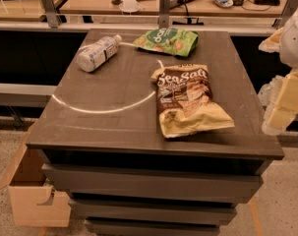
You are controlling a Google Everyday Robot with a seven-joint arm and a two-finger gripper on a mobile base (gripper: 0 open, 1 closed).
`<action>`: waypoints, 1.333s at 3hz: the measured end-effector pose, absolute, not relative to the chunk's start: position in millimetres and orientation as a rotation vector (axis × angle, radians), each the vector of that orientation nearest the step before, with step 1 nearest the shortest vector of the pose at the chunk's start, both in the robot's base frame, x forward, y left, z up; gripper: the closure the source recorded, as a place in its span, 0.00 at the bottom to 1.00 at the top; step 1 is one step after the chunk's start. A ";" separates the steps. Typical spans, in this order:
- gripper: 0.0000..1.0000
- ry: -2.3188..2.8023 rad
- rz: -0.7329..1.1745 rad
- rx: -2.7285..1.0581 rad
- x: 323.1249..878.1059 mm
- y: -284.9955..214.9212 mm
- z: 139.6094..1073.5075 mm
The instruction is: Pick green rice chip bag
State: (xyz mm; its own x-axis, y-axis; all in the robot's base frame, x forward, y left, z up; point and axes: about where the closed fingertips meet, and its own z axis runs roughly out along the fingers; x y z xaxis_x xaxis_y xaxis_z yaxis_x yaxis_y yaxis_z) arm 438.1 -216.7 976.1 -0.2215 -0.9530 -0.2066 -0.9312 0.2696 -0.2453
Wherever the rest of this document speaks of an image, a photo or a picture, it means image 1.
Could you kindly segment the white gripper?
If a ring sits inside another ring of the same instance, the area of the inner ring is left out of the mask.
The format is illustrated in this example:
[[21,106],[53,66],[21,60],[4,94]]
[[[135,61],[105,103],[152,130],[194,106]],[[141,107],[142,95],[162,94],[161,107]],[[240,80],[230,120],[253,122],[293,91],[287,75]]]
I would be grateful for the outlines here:
[[[267,53],[279,51],[282,63],[298,68],[298,7],[283,28],[263,40],[259,49]],[[271,136],[282,134],[298,115],[298,69],[279,77],[271,88],[262,131]]]

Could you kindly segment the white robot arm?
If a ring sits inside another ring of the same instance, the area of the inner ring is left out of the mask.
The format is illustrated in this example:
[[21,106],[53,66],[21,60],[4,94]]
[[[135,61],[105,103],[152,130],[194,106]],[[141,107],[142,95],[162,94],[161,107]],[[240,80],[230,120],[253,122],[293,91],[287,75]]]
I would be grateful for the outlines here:
[[283,133],[298,115],[298,7],[285,25],[259,45],[259,49],[278,52],[280,61],[291,68],[285,76],[270,83],[262,130],[267,135]]

